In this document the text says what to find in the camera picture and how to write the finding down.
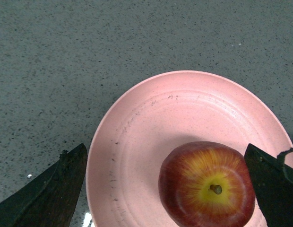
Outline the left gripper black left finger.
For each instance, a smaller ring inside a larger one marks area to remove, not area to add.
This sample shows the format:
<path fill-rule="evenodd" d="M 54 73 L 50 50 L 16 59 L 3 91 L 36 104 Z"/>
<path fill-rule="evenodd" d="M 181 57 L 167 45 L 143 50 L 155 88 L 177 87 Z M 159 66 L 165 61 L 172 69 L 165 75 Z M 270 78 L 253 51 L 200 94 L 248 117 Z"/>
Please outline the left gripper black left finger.
<path fill-rule="evenodd" d="M 79 144 L 0 203 L 0 227 L 68 227 L 86 174 L 87 149 Z"/>

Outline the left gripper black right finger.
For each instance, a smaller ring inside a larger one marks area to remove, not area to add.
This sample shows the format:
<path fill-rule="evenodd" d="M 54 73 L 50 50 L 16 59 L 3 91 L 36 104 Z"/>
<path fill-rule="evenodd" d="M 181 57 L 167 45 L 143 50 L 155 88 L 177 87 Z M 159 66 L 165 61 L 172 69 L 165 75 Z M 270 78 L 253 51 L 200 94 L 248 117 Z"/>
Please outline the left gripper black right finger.
<path fill-rule="evenodd" d="M 276 158 L 249 144 L 244 159 L 259 208 L 269 227 L 293 227 L 293 168 L 285 163 L 293 148 Z"/>

